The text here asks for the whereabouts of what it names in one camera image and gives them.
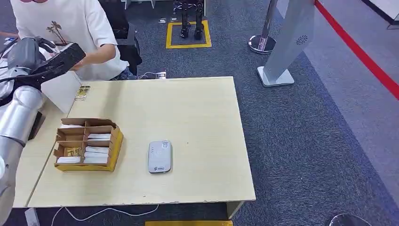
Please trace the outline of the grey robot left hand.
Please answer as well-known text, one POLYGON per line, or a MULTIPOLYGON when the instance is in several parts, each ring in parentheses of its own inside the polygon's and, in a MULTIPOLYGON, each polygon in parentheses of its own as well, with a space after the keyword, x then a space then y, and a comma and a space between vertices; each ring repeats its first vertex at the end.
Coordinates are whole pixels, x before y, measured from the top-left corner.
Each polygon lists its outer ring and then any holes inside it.
POLYGON ((14 45, 8 53, 8 69, 15 67, 36 70, 42 63, 46 62, 45 56, 40 52, 43 48, 48 53, 54 53, 56 45, 40 36, 22 38, 14 45))

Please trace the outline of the person's hand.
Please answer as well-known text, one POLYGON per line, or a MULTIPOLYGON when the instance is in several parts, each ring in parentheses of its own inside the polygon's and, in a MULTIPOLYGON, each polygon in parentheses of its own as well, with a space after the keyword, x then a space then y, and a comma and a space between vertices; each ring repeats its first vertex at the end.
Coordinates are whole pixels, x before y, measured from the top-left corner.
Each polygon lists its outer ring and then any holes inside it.
POLYGON ((78 71, 80 68, 84 67, 86 65, 85 59, 82 59, 79 61, 77 64, 75 64, 70 71, 78 71))

